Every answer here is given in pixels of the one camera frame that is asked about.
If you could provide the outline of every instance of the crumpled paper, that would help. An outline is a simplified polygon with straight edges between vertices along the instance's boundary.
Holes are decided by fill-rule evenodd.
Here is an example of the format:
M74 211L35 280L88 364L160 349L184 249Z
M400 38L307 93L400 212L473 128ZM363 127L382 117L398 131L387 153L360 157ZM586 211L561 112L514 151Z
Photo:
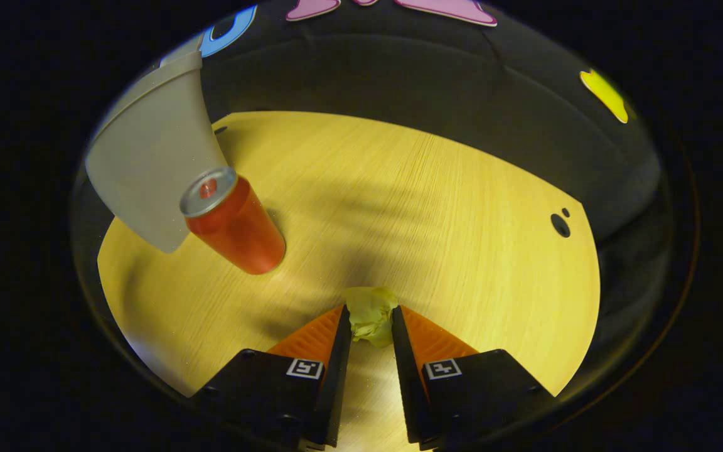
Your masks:
M350 287L342 291L350 312L353 341L368 340L384 348L392 343L392 310L398 298L387 287Z

